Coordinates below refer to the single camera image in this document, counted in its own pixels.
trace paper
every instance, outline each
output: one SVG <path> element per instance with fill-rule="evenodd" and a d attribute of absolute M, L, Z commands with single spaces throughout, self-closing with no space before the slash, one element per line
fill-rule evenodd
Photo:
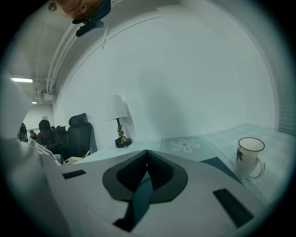
<path fill-rule="evenodd" d="M 55 163 L 57 164 L 57 166 L 61 166 L 61 164 L 58 162 L 58 160 L 50 150 L 47 150 L 45 147 L 35 142 L 32 138 L 29 138 L 28 144 L 34 147 L 39 152 L 39 154 L 51 156 L 55 160 Z"/>
<path fill-rule="evenodd" d="M 65 165 L 72 165 L 82 159 L 83 159 L 83 157 L 70 157 L 69 159 L 64 161 L 64 164 Z"/>

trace pipe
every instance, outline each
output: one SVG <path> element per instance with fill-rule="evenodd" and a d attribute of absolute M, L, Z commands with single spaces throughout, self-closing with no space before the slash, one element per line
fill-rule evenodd
<path fill-rule="evenodd" d="M 70 31 L 73 29 L 74 26 L 75 26 L 75 25 L 71 23 L 71 25 L 67 28 L 66 32 L 65 32 L 64 35 L 62 36 L 62 38 L 61 38 L 61 40 L 60 40 L 60 42 L 59 42 L 57 48 L 55 49 L 55 54 L 54 54 L 54 57 L 53 57 L 52 60 L 51 60 L 51 64 L 50 64 L 49 71 L 48 71 L 48 75 L 47 75 L 47 78 L 49 78 L 49 79 L 50 79 L 50 76 L 51 76 L 50 74 L 51 74 L 51 71 L 52 71 L 52 67 L 53 67 L 54 62 L 55 62 L 55 60 L 56 60 L 56 57 L 57 57 L 57 55 L 58 55 L 58 53 L 59 53 L 59 51 L 60 51 L 60 48 L 61 48 L 61 46 L 64 44 L 64 41 L 66 40 L 68 34 L 70 33 Z"/>
<path fill-rule="evenodd" d="M 63 47 L 61 53 L 59 54 L 58 59 L 57 59 L 57 62 L 56 62 L 56 64 L 55 64 L 55 68 L 54 68 L 53 74 L 52 74 L 53 79 L 52 79 L 52 82 L 51 82 L 51 84 L 50 84 L 50 90 L 49 90 L 49 93 L 51 93 L 52 87 L 53 87 L 53 85 L 54 85 L 54 83 L 55 83 L 55 81 L 56 81 L 56 75 L 57 75 L 57 73 L 58 73 L 58 70 L 60 69 L 60 66 L 61 66 L 61 64 L 62 64 L 62 61 L 63 61 L 65 55 L 66 55 L 66 54 L 68 53 L 68 51 L 69 51 L 69 48 L 70 48 L 69 46 L 72 46 L 72 44 L 74 43 L 74 41 L 75 41 L 76 39 L 77 39 L 77 37 L 76 37 L 75 33 L 72 34 L 72 35 L 70 36 L 70 38 L 68 39 L 66 45 Z"/>
<path fill-rule="evenodd" d="M 113 0 L 112 1 L 112 4 L 115 6 L 117 3 L 120 3 L 120 2 L 122 2 L 123 0 Z"/>
<path fill-rule="evenodd" d="M 105 41 L 106 41 L 107 33 L 108 33 L 108 30 L 109 30 L 109 26 L 110 26 L 110 22 L 108 23 L 108 25 L 107 25 L 107 27 L 105 29 L 104 35 L 103 35 L 102 49 L 104 49 L 104 46 L 105 46 Z"/>
<path fill-rule="evenodd" d="M 40 104 L 40 96 L 39 96 L 39 92 L 38 92 L 38 64 L 39 64 L 39 52 L 40 52 L 40 47 L 41 47 L 41 43 L 42 43 L 42 40 L 43 40 L 43 36 L 44 36 L 44 32 L 45 32 L 45 29 L 46 27 L 48 26 L 48 22 L 50 20 L 50 17 L 51 17 L 51 13 L 49 14 L 49 17 L 45 23 L 45 27 L 42 29 L 42 32 L 41 32 L 41 37 L 40 37 L 40 41 L 39 41 L 39 47 L 38 47 L 38 51 L 37 51 L 37 63 L 36 63 L 36 87 L 37 87 L 37 95 L 38 95 L 38 100 L 39 100 L 39 104 Z"/>

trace ceiling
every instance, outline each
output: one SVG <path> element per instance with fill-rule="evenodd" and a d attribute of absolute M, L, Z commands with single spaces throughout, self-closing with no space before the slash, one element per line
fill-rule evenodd
<path fill-rule="evenodd" d="M 72 21 L 59 10 L 50 12 L 49 4 L 32 14 L 19 29 L 10 45 L 6 62 L 11 77 L 33 79 L 33 83 L 18 84 L 31 100 L 38 103 L 40 92 L 46 88 L 45 78 L 55 50 Z"/>

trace hanging object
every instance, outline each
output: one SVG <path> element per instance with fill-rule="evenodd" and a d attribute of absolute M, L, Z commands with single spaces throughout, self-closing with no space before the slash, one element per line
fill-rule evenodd
<path fill-rule="evenodd" d="M 27 129 L 24 123 L 22 123 L 20 129 L 19 129 L 19 139 L 22 142 L 27 142 L 28 141 L 28 136 L 27 136 Z"/>
<path fill-rule="evenodd" d="M 102 3 L 98 10 L 90 17 L 82 20 L 73 20 L 73 24 L 83 23 L 84 25 L 76 32 L 76 36 L 83 36 L 85 33 L 91 31 L 94 28 L 103 28 L 104 23 L 101 19 L 108 15 L 111 11 L 111 0 L 102 0 Z"/>
<path fill-rule="evenodd" d="M 55 3 L 55 2 L 51 2 L 51 3 L 49 4 L 49 6 L 48 6 L 48 10 L 49 10 L 50 12 L 54 12 L 54 11 L 56 11 L 56 10 L 57 10 L 56 3 Z"/>

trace person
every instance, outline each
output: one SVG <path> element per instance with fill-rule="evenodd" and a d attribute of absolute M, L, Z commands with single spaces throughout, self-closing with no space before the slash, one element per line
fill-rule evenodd
<path fill-rule="evenodd" d="M 84 20 L 93 15 L 106 0 L 55 0 L 57 8 L 75 20 Z"/>
<path fill-rule="evenodd" d="M 58 154 L 58 147 L 62 143 L 56 131 L 50 128 L 49 121 L 41 120 L 39 130 L 40 133 L 37 134 L 38 143 L 50 150 L 53 154 Z"/>
<path fill-rule="evenodd" d="M 33 140 L 37 140 L 37 135 L 36 133 L 34 133 L 33 130 L 30 131 L 30 138 L 32 138 Z"/>
<path fill-rule="evenodd" d="M 19 139 L 23 142 L 28 141 L 28 135 L 27 135 L 27 129 L 24 123 L 22 123 L 20 129 L 19 129 Z"/>

